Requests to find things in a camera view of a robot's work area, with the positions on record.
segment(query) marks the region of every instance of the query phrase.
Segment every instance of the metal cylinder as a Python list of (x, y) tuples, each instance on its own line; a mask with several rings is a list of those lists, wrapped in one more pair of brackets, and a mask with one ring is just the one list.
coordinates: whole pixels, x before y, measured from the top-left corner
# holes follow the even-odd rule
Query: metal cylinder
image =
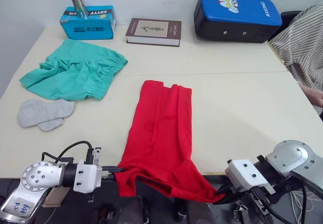
[(72, 2), (78, 17), (86, 17), (88, 15), (83, 0), (72, 0)]

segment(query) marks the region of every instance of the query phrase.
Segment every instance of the book cover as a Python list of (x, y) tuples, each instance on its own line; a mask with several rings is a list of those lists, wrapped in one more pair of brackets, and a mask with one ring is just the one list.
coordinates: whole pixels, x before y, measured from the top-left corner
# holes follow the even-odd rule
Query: book cover
[(181, 39), (181, 21), (133, 18), (126, 36)]

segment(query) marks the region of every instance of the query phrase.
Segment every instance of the blue box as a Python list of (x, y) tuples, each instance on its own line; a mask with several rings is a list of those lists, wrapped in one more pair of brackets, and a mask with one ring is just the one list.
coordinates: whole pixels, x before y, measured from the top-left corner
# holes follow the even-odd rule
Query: blue box
[(78, 17), (74, 7), (67, 7), (60, 24), (73, 40), (112, 39), (116, 27), (113, 6), (86, 6), (88, 15)]
[(282, 19), (270, 0), (198, 0), (194, 24), (204, 39), (262, 43)]

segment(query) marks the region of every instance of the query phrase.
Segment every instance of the white table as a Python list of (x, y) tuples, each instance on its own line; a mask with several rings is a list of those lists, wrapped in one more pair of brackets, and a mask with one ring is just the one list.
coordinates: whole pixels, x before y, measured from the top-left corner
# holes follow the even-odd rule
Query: white table
[[(223, 172), (228, 159), (256, 161), (256, 156), (270, 153), (277, 143), (287, 139), (303, 141), (323, 155), (322, 121), (266, 43), (197, 41), (190, 34), (191, 28), (184, 26), (179, 48), (132, 45), (125, 43), (125, 30), (117, 28), (114, 40), (91, 41), (115, 49), (129, 60), (106, 96), (101, 101), (89, 98), (77, 102), (63, 126), (42, 132), (37, 127), (20, 128), (16, 117), (22, 102), (42, 99), (25, 90), (20, 77), (35, 69), (65, 38), (60, 28), (45, 29), (0, 100), (1, 178), (19, 177), (27, 165), (40, 160), (43, 151), (58, 155), (80, 140), (102, 147), (101, 165), (118, 164), (140, 88), (149, 79), (163, 81), (165, 86), (176, 83), (193, 89), (192, 159), (202, 173)], [(199, 50), (204, 56), (197, 64), (194, 57)], [(159, 51), (168, 61), (153, 60)], [(227, 63), (214, 59), (213, 53), (228, 58)], [(80, 159), (85, 152), (85, 146), (78, 146), (67, 156)]]

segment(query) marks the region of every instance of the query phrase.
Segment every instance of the floor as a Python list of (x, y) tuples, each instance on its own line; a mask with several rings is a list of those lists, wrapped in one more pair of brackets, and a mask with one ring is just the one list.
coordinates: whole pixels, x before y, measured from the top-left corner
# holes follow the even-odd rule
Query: floor
[[(221, 180), (213, 177), (207, 178), (210, 183), (215, 187), (219, 187)], [(19, 180), (8, 180), (0, 179), (0, 196), (6, 197), (8, 193), (11, 193), (19, 184)], [(137, 183), (138, 195), (146, 197), (150, 206), (150, 223), (153, 224), (172, 224), (174, 221), (174, 200), (172, 198), (166, 198), (159, 192), (150, 188), (149, 186), (138, 182)], [(85, 194), (70, 191), (61, 207), (55, 210), (54, 215), (46, 224), (89, 224), (92, 209), (100, 208), (102, 205), (114, 206), (118, 209), (120, 206), (125, 204), (128, 199), (120, 198), (118, 196), (118, 189), (115, 182), (103, 182), (102, 187), (95, 191), (95, 198), (93, 203), (87, 203), (88, 196)], [(233, 219), (233, 208), (234, 204), (226, 205), (211, 205), (216, 223), (228, 223), (236, 224)], [(50, 217), (54, 208), (41, 208), (35, 220), (35, 224), (44, 224), (45, 221)], [(282, 199), (274, 205), (274, 210), (281, 214), (285, 219), (291, 223), (296, 223), (293, 216), (291, 199), (289, 194), (282, 197)], [(258, 217), (252, 212), (249, 212), (251, 223), (258, 224), (262, 223)], [(274, 223), (281, 223), (279, 220), (274, 218)], [(323, 223), (323, 202), (314, 201), (314, 209), (308, 212), (306, 215), (306, 223)]]

